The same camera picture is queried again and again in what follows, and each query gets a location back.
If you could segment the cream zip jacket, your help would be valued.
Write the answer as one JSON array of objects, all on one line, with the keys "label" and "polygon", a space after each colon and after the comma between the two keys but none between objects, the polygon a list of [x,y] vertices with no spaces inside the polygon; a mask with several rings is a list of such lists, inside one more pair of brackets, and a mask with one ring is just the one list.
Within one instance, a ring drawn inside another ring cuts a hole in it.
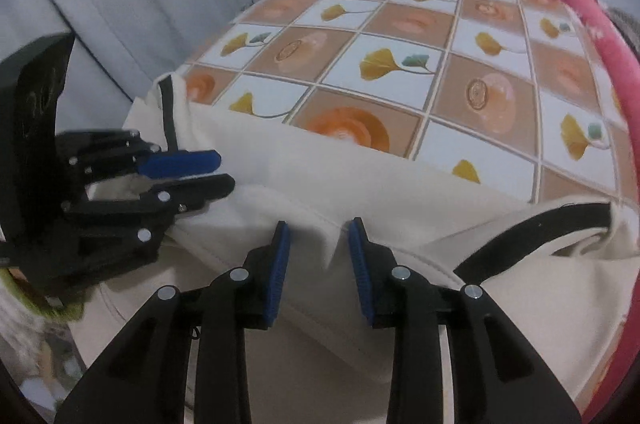
[{"label": "cream zip jacket", "polygon": [[360,309],[347,248],[358,217],[371,241],[433,285],[485,289],[586,421],[639,376],[638,225],[611,200],[514,200],[388,153],[193,103],[175,74],[134,102],[126,124],[157,144],[171,134],[182,149],[217,150],[236,186],[179,218],[158,262],[90,293],[70,327],[85,362],[155,289],[204,285],[285,221],[292,248],[279,317],[247,337],[253,420],[382,422],[393,333],[370,328]]}]

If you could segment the pink floral blanket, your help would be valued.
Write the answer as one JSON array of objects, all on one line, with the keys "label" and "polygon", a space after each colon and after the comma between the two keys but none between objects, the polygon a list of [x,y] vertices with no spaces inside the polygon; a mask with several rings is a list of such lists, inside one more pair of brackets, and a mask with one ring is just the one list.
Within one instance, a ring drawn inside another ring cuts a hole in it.
[{"label": "pink floral blanket", "polygon": [[[598,0],[561,0],[574,10],[610,73],[639,166],[639,59]],[[639,285],[634,285],[620,341],[582,415],[585,423],[639,421]]]}]

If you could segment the patterned tile bed sheet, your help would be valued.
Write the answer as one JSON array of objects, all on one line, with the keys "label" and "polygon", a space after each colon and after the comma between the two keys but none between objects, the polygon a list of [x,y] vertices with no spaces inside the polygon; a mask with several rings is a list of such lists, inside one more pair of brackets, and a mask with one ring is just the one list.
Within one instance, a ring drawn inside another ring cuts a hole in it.
[{"label": "patterned tile bed sheet", "polygon": [[194,102],[514,199],[639,204],[610,73],[561,0],[260,0],[181,73]]}]

